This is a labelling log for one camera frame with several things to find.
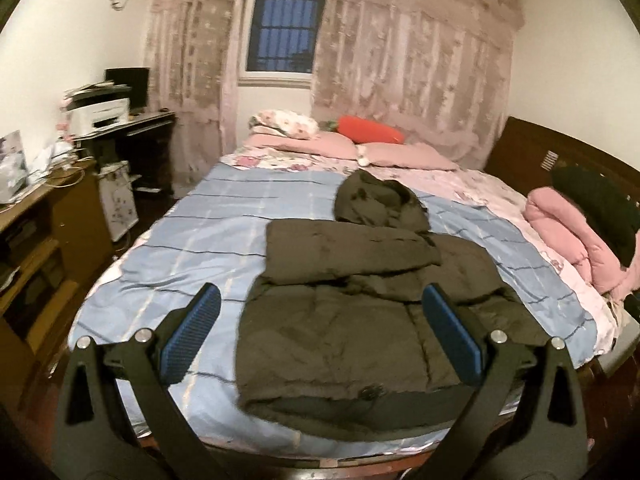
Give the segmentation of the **dark olive puffer jacket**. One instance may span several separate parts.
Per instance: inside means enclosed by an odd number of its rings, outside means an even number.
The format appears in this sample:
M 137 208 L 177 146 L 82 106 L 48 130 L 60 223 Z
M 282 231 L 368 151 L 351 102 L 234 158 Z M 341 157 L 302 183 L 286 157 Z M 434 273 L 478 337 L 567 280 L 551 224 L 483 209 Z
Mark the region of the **dark olive puffer jacket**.
M 547 338 L 488 252 L 434 233 L 397 181 L 358 170 L 338 187 L 332 219 L 269 222 L 236 344 L 240 408 L 346 441 L 416 437 L 455 419 L 472 390 L 423 314 L 428 285 L 475 315 L 481 334 Z

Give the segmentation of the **folded pink quilt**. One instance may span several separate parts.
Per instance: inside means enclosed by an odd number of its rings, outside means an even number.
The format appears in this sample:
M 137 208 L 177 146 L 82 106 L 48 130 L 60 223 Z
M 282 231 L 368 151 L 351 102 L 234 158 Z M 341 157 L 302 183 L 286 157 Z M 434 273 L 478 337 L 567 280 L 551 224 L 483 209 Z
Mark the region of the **folded pink quilt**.
M 524 218 L 542 240 L 565 258 L 600 295 L 624 300 L 639 289 L 639 234 L 634 255 L 624 266 L 582 212 L 553 188 L 535 188 L 527 195 Z

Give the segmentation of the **blue plaid bed sheet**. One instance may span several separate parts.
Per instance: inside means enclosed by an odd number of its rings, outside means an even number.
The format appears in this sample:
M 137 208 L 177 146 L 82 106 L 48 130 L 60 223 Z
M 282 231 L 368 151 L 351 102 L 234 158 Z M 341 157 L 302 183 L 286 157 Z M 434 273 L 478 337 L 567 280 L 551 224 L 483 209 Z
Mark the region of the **blue plaid bed sheet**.
M 238 325 L 250 284 L 264 267 L 266 225 L 277 218 L 328 220 L 342 180 L 331 171 L 215 166 L 100 277 L 70 338 L 126 340 L 141 327 L 157 326 L 203 284 L 213 283 L 222 295 L 220 317 L 186 377 L 170 390 L 202 440 L 265 455 L 336 460 L 428 448 L 439 432 L 385 442 L 332 441 L 247 415 L 236 404 Z

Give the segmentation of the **white floral board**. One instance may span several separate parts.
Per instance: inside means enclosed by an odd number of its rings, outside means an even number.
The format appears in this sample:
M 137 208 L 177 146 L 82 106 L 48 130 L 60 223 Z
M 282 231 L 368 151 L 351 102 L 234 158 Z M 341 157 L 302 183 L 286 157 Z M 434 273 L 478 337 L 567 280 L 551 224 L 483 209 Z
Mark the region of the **white floral board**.
M 126 160 L 103 166 L 98 185 L 111 240 L 117 242 L 139 221 Z

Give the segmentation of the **dark wooden headboard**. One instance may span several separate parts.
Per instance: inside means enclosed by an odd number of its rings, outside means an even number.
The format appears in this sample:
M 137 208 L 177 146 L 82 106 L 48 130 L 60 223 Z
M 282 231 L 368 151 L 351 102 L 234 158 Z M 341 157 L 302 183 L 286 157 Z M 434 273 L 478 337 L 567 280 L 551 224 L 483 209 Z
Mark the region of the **dark wooden headboard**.
M 578 166 L 605 177 L 634 209 L 639 207 L 639 171 L 626 162 L 562 132 L 509 117 L 483 171 L 523 195 L 553 184 L 553 171 Z

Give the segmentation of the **right pink pillow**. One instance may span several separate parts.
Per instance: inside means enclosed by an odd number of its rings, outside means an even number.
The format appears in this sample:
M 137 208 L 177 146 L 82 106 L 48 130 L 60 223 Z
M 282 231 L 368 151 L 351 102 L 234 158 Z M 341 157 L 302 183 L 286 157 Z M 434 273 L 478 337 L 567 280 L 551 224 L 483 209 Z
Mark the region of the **right pink pillow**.
M 365 143 L 357 146 L 358 164 L 363 167 L 395 167 L 417 170 L 457 170 L 459 166 L 439 154 L 431 145 Z

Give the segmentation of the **pink pillow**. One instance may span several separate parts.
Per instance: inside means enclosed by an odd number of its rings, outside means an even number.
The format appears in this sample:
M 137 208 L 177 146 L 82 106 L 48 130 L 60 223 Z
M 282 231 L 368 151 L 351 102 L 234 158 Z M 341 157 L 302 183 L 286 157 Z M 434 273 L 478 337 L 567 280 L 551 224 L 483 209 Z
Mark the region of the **pink pillow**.
M 284 152 L 319 155 L 345 160 L 356 160 L 358 158 L 356 144 L 346 136 L 336 132 L 322 132 L 311 140 L 254 133 L 245 140 L 244 145 L 251 148 L 274 148 Z
M 459 166 L 439 154 L 431 145 L 365 143 L 357 146 L 358 164 L 363 167 L 395 167 L 417 170 L 457 170 Z

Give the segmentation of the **black computer desk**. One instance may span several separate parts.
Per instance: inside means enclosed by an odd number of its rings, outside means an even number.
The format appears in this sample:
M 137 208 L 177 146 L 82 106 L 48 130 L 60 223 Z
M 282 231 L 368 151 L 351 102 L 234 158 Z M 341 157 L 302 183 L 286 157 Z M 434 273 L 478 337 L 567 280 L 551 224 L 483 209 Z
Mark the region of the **black computer desk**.
M 128 162 L 137 191 L 172 192 L 170 141 L 176 114 L 169 110 L 141 114 L 130 122 L 96 130 L 74 139 L 74 145 L 96 160 L 99 170 Z

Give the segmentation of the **white printer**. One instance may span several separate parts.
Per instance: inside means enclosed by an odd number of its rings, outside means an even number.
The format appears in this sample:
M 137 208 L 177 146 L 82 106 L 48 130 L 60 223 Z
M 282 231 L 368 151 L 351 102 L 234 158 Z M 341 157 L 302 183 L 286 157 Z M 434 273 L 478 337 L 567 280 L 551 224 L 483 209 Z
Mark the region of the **white printer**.
M 129 99 L 96 102 L 75 107 L 67 113 L 71 136 L 90 136 L 112 125 L 126 124 L 129 119 Z

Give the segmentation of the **orange carrot plush pillow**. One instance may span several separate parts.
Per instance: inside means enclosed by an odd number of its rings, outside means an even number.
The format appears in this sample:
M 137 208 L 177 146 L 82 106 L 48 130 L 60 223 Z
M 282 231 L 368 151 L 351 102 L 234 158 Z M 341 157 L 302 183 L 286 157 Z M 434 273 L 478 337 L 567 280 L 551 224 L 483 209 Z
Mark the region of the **orange carrot plush pillow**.
M 397 129 L 373 120 L 343 115 L 334 120 L 320 122 L 322 131 L 336 132 L 356 144 L 404 144 L 405 136 Z

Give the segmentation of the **left pink pillow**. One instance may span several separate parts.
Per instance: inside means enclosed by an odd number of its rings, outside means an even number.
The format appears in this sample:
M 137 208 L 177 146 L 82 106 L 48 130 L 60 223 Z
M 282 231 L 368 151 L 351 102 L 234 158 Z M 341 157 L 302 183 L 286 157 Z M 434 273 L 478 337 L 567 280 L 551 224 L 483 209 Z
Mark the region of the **left pink pillow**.
M 358 158 L 356 144 L 346 136 L 336 132 L 322 132 L 311 140 L 254 133 L 245 140 L 244 145 L 251 148 L 274 148 L 284 152 L 319 155 L 345 160 L 356 160 Z

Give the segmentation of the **black monitor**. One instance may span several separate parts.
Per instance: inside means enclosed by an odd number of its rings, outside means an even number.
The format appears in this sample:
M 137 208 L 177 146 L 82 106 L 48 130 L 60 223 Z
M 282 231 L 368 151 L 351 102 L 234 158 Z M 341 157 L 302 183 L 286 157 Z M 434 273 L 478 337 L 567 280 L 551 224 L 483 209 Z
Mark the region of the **black monitor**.
M 114 67 L 104 70 L 106 80 L 114 84 L 123 84 L 130 88 L 129 108 L 134 112 L 143 112 L 148 105 L 149 67 Z

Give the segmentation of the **right lace curtain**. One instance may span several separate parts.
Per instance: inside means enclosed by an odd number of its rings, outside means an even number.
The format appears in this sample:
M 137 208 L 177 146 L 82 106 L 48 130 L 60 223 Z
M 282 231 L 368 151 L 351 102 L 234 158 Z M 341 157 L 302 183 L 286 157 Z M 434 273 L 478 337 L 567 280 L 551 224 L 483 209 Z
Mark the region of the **right lace curtain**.
M 311 114 L 382 122 L 469 169 L 506 123 L 522 0 L 326 0 Z

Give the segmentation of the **lace curtain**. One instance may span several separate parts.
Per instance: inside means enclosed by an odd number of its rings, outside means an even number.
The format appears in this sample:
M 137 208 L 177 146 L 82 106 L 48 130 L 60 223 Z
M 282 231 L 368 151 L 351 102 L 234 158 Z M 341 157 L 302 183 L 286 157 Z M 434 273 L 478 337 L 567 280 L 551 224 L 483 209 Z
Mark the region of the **lace curtain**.
M 151 0 L 150 104 L 175 113 L 171 187 L 185 196 L 236 148 L 244 0 Z
M 469 169 L 506 123 L 522 0 L 326 0 L 311 114 L 382 122 Z

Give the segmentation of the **left lace curtain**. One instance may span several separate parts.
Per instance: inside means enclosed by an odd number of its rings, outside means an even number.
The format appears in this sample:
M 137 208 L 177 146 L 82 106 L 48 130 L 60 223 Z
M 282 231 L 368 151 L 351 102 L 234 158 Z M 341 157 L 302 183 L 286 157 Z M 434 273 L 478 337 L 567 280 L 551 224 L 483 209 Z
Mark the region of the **left lace curtain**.
M 236 148 L 244 0 L 151 0 L 150 104 L 175 113 L 171 187 L 185 196 Z

